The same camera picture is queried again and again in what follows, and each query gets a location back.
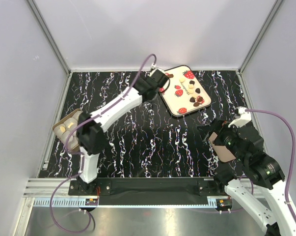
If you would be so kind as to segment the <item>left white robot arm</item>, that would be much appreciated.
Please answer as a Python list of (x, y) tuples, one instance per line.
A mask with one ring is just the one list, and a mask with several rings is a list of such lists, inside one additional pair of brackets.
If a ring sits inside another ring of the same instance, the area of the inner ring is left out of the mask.
[(168, 80), (168, 75), (156, 68), (146, 78), (136, 76), (123, 92), (102, 108), (90, 114), (80, 114), (76, 135), (81, 156), (77, 177), (81, 191), (87, 195), (96, 191), (98, 161), (100, 153), (108, 145), (108, 129), (131, 109), (153, 100)]

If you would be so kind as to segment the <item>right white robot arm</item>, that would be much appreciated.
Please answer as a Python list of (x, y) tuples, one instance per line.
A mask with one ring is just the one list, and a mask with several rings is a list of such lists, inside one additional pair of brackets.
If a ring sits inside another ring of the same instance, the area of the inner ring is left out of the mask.
[(208, 126), (199, 126), (201, 139), (209, 142), (223, 163), (238, 160), (244, 175), (257, 187), (269, 207), (247, 192), (240, 179), (229, 170), (214, 176), (211, 188), (227, 194), (256, 221), (267, 236), (296, 236), (296, 207), (291, 202), (288, 179), (279, 163), (264, 152), (264, 139), (252, 121), (216, 119)]

